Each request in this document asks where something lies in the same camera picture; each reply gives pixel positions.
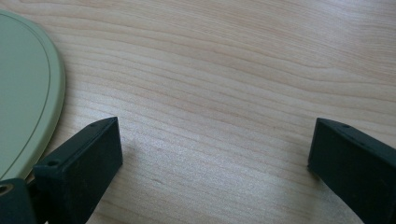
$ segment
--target light green oval object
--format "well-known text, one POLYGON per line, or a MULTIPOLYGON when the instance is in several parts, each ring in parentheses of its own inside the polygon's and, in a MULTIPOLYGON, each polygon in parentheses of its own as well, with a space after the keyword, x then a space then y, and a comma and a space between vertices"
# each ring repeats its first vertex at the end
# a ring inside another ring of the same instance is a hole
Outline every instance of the light green oval object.
POLYGON ((25 178, 64 102, 64 65, 45 32, 0 10, 0 179, 25 178))

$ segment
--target black plastic piece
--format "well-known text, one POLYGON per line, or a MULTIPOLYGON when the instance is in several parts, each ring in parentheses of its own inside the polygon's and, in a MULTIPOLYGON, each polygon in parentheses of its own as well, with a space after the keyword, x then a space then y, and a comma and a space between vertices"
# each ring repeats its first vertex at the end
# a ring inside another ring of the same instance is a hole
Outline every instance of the black plastic piece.
POLYGON ((396 223, 394 148, 343 123, 317 119, 308 168, 364 223, 396 223))
POLYGON ((0 223, 85 223, 121 165, 118 119, 96 121, 36 164, 28 186, 0 182, 0 223))

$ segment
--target green disc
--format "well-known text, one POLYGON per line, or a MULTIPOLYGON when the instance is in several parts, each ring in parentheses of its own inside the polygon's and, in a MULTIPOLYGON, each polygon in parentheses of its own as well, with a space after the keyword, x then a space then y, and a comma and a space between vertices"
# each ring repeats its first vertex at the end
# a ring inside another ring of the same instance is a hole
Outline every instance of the green disc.
POLYGON ((64 102, 64 65, 37 25, 0 10, 0 180, 25 178, 64 102))

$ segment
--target light wood surface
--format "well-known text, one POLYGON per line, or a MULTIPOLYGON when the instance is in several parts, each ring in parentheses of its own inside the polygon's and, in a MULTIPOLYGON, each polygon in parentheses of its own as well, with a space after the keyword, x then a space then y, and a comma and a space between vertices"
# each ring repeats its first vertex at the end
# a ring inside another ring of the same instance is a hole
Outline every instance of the light wood surface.
POLYGON ((1 1, 64 58, 47 153, 120 119, 89 223, 361 223, 306 170, 317 117, 396 147, 396 2, 1 1))

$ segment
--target wooden table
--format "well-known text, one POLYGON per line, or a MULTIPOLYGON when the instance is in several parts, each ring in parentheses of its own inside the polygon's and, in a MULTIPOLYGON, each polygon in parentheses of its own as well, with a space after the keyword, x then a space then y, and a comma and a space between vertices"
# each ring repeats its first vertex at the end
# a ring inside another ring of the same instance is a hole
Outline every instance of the wooden table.
POLYGON ((361 223, 307 170, 317 117, 396 147, 396 2, 2 1, 66 69, 47 153, 120 119, 89 223, 361 223))

